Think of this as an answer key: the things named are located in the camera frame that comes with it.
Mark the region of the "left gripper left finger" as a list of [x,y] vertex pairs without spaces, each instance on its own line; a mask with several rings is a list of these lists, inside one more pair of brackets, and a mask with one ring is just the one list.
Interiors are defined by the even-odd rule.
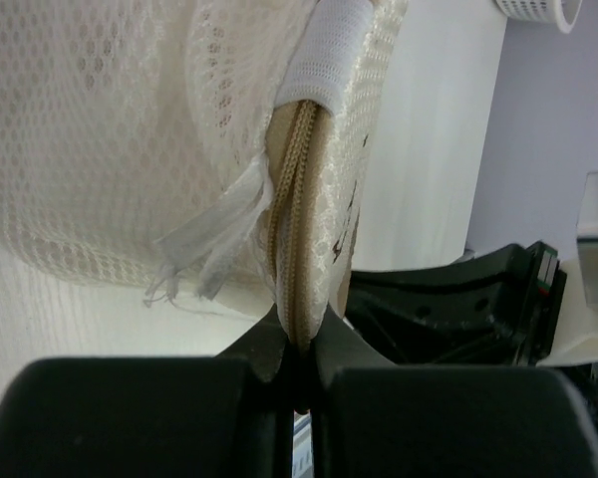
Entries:
[[44,358],[0,401],[0,477],[287,477],[275,311],[214,358]]

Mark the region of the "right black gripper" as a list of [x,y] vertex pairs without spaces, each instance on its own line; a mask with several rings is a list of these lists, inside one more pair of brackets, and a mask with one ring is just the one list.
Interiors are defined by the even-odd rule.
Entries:
[[558,252],[510,244],[446,266],[355,271],[345,315],[399,364],[538,363],[553,346],[567,274]]

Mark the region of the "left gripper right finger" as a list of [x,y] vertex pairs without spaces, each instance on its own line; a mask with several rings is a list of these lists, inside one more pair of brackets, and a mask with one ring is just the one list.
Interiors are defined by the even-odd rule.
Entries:
[[598,477],[598,433],[560,372],[397,365],[333,312],[312,352],[319,477]]

